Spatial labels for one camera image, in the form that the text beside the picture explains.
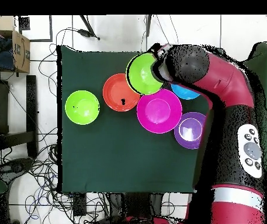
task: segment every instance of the dark green table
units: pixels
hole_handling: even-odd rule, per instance
[[[136,107],[113,111],[103,99],[105,81],[125,73],[137,52],[76,52],[61,47],[63,107],[63,192],[183,192],[191,193],[197,150],[181,147],[174,132],[153,134],[144,129]],[[67,97],[88,90],[99,100],[98,118],[76,125],[64,111]],[[181,101],[183,112],[206,114],[202,96]]]

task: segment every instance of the pink bowl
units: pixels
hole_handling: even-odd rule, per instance
[[[137,118],[147,130],[156,134],[166,133],[176,127],[182,116],[179,98],[167,89],[144,95],[137,104]]]

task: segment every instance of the button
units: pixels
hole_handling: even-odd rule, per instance
[[[252,166],[253,165],[253,162],[252,162],[252,160],[250,158],[246,158],[245,163],[247,165],[249,165],[249,166]]]
[[[250,141],[252,139],[252,136],[250,134],[245,134],[244,137],[248,141]]]
[[[258,170],[260,170],[260,168],[261,168],[260,163],[259,163],[259,162],[255,162],[255,167],[256,167]]]
[[[259,144],[259,139],[258,139],[258,138],[254,138],[254,142],[255,142],[256,144]]]
[[[255,131],[253,129],[249,129],[249,133],[251,133],[252,135],[255,135]]]
[[[260,147],[254,142],[246,143],[244,145],[244,152],[254,160],[258,160],[262,156]]]

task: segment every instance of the plastic bowl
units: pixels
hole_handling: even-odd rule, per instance
[[[156,80],[151,72],[156,61],[151,53],[142,53],[134,57],[126,68],[126,79],[129,86],[140,95],[157,93],[163,83]]]
[[[174,129],[177,142],[186,149],[199,148],[206,116],[197,112],[182,115]]]
[[[172,90],[173,92],[181,99],[184,100],[193,100],[197,98],[200,94],[196,93],[190,89],[185,89],[184,87],[181,87],[176,84],[172,84]]]
[[[98,99],[86,90],[71,93],[65,102],[65,113],[68,118],[79,125],[93,122],[100,110]]]
[[[147,131],[163,134],[176,127],[182,116],[179,98],[170,90],[144,95],[137,103],[137,118]]]
[[[140,95],[129,87],[125,74],[115,74],[105,82],[103,98],[114,111],[129,111],[136,106]]]

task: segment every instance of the purple bowl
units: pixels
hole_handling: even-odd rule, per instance
[[[206,116],[189,112],[182,115],[174,129],[177,142],[186,149],[199,148]]]

